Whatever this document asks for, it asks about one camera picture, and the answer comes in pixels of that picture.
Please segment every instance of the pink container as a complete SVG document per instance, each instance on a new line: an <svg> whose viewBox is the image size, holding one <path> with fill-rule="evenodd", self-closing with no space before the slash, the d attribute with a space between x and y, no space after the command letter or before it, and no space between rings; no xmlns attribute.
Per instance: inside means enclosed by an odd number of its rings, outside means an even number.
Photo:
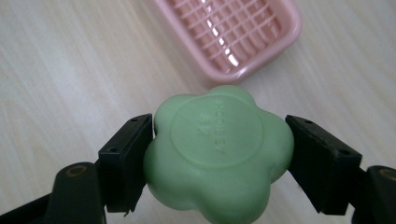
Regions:
<svg viewBox="0 0 396 224"><path fill-rule="evenodd" d="M210 86L242 81L294 42L301 30L293 0L145 2Z"/></svg>

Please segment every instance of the wood grain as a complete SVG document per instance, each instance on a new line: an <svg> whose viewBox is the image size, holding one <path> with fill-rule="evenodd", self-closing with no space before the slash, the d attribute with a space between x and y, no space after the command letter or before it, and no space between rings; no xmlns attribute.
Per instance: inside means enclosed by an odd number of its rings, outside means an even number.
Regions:
<svg viewBox="0 0 396 224"><path fill-rule="evenodd" d="M0 214L52 187L129 118L166 98L206 91L138 0L0 2ZM281 117L311 119L396 167L396 2L297 0L298 41L240 84ZM350 223L317 214L291 175L257 223ZM145 189L135 213L108 223L205 223Z"/></svg>

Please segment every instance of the green flower-shaped soap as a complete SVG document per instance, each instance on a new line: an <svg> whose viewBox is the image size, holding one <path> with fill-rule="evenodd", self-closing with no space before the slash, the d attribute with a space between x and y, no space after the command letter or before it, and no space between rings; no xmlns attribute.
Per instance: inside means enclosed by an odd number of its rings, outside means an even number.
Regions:
<svg viewBox="0 0 396 224"><path fill-rule="evenodd" d="M258 108L241 88L221 86L168 99L154 121L144 169L160 202L197 209L212 223L260 217L271 183L292 157L293 136L283 119Z"/></svg>

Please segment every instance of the soap bar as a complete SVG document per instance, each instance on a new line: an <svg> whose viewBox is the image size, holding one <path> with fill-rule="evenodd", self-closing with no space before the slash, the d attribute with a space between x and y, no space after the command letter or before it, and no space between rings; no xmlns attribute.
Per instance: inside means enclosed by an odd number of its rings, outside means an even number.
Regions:
<svg viewBox="0 0 396 224"><path fill-rule="evenodd" d="M235 86L166 100L154 118L144 172L161 203L199 210L211 223L251 223L288 169L293 135Z"/></svg>

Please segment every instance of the green soap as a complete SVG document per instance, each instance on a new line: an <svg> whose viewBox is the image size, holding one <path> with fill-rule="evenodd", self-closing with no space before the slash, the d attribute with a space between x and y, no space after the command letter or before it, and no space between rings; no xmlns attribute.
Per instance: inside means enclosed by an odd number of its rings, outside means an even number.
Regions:
<svg viewBox="0 0 396 224"><path fill-rule="evenodd" d="M211 223L251 223L270 185L288 169L293 135L239 87L166 100L144 160L148 187L161 203L199 210Z"/></svg>

